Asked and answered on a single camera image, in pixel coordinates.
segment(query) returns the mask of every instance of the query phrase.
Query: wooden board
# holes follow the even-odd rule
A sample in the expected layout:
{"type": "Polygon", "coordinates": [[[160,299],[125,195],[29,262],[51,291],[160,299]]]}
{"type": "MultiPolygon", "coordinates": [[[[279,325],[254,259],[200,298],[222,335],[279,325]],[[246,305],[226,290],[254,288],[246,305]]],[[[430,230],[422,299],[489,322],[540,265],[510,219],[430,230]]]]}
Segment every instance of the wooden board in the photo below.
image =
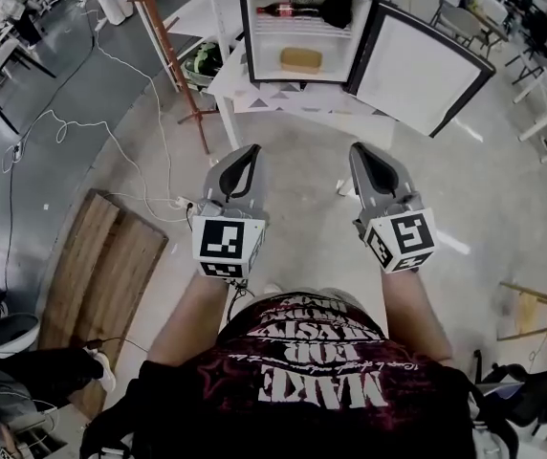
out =
{"type": "Polygon", "coordinates": [[[119,208],[96,193],[87,196],[56,266],[42,316],[39,348],[67,347],[108,233],[119,208]]]}
{"type": "MultiPolygon", "coordinates": [[[[167,239],[134,215],[120,217],[109,245],[93,272],[73,334],[73,344],[91,339],[125,338],[138,309],[146,284],[161,257],[167,239]]],[[[123,340],[104,344],[112,368],[120,356],[123,340]]],[[[105,392],[91,382],[72,397],[87,417],[101,412],[105,392]]]]}

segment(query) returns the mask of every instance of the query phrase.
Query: equipment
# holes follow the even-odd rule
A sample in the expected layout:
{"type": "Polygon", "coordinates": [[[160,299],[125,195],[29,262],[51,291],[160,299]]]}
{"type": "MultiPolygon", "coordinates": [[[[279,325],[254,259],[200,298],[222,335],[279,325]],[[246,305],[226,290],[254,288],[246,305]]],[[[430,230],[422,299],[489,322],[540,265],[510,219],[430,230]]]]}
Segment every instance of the equipment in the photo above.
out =
{"type": "Polygon", "coordinates": [[[261,147],[245,146],[210,169],[192,219],[193,258],[210,277],[245,279],[265,239],[269,216],[261,147]]]}
{"type": "Polygon", "coordinates": [[[437,248],[435,222],[407,169],[379,148],[355,142],[350,170],[362,204],[354,225],[382,269],[391,273],[424,264],[437,248]]]}

